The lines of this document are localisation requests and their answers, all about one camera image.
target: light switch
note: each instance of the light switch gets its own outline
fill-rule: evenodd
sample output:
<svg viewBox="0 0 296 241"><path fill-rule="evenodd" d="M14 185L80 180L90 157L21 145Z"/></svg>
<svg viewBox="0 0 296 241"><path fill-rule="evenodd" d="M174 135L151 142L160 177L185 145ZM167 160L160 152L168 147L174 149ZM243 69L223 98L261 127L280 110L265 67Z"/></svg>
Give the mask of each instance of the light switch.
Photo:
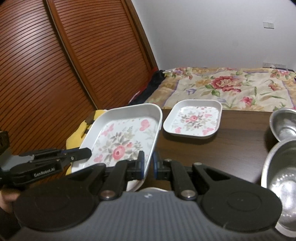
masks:
<svg viewBox="0 0 296 241"><path fill-rule="evenodd" d="M264 28L272 28L272 29L274 29L274 24L269 23L269 22L263 22L263 27Z"/></svg>

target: bowl rim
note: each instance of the bowl rim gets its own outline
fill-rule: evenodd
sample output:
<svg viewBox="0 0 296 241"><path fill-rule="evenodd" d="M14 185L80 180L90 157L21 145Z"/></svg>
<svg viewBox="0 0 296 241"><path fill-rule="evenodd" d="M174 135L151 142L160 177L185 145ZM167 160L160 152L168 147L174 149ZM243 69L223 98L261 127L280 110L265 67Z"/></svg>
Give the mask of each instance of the bowl rim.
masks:
<svg viewBox="0 0 296 241"><path fill-rule="evenodd" d="M288 112L290 112L290 113L294 113L294 114L296 114L296 110L294 110L294 109L290 109L290 108L280 108L280 109L278 109L278 110L272 112L271 115L270 115L270 117L269 117L269 127L270 127L270 129L271 129L272 134L274 135L274 137L275 137L278 141L282 141L282 140L279 139L278 135L276 134L276 132L275 132L275 130L274 130L274 128L273 128L274 117L275 117L276 115L278 115L279 113L281 113L281 112L286 112L286 111L288 111Z"/></svg>
<svg viewBox="0 0 296 241"><path fill-rule="evenodd" d="M264 165L263 165L263 169L262 169L262 175L261 175L261 186L262 187L267 188L267 173L268 173L269 165L270 165L270 162L271 162L273 156L279 150L279 148L281 148L283 145L285 145L291 141L296 141L296 137L289 137L289 138L286 138L286 139L278 142L277 144L275 144L275 146L268 153L268 155L265 159ZM279 231L281 234L283 234L287 237L292 237L292 238L296 237L296 231L289 230L285 226L281 225L279 222L276 223L275 228L277 231Z"/></svg>

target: gray ribbed panel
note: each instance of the gray ribbed panel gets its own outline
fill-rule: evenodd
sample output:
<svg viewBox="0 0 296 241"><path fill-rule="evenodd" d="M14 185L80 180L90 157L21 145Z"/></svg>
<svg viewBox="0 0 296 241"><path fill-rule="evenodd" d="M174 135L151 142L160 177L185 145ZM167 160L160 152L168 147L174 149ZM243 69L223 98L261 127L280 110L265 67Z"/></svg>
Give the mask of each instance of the gray ribbed panel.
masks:
<svg viewBox="0 0 296 241"><path fill-rule="evenodd" d="M23 228L12 241L291 240L273 229L255 234L222 229L207 220L196 203L182 201L171 191L152 193L151 198L145 194L123 193L118 200L102 202L88 220L72 229L44 233Z"/></svg>

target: white wall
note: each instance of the white wall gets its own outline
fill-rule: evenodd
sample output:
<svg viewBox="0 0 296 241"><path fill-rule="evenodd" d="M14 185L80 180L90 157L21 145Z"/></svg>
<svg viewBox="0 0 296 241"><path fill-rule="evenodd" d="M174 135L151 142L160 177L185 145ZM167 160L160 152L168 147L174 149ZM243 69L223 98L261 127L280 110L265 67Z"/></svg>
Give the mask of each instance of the white wall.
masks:
<svg viewBox="0 0 296 241"><path fill-rule="evenodd" d="M160 69L179 66L296 70L290 0L132 0ZM263 28L273 22L275 29Z"/></svg>

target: wooden trim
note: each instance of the wooden trim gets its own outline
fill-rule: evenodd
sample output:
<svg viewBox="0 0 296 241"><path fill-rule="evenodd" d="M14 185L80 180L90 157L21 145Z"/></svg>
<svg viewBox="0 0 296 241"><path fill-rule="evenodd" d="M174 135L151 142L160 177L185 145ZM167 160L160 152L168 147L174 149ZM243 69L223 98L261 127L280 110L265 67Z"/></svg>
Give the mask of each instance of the wooden trim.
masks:
<svg viewBox="0 0 296 241"><path fill-rule="evenodd" d="M123 4L123 7L126 11L126 14L127 14L128 19L130 21L132 29L135 33L136 38L137 38L137 41L138 41L141 51L143 53L145 62L147 63L147 66L149 67L149 71L151 71L153 68L157 67L157 63L155 61L151 46L148 42L148 39L147 39L147 36L146 36L145 31L143 29L143 26L140 22L138 15L137 15L136 9L133 6L133 3L131 0L121 0L121 2Z"/></svg>
<svg viewBox="0 0 296 241"><path fill-rule="evenodd" d="M93 105L95 106L96 109L103 109L103 105L101 104L101 102L99 101L99 99L97 98L91 83L89 82L75 52L74 49L68 39L68 36L66 34L66 31L63 27L62 21L59 17L59 14L57 12L56 6L53 2L53 0L44 0L45 1L45 5L47 6L47 9L50 13L51 16L51 20L56 28L56 31L58 33L58 36L62 42L62 45L64 47L64 50L66 51L69 60L81 82L81 84L83 85L85 91L87 92L89 98L91 99Z"/></svg>

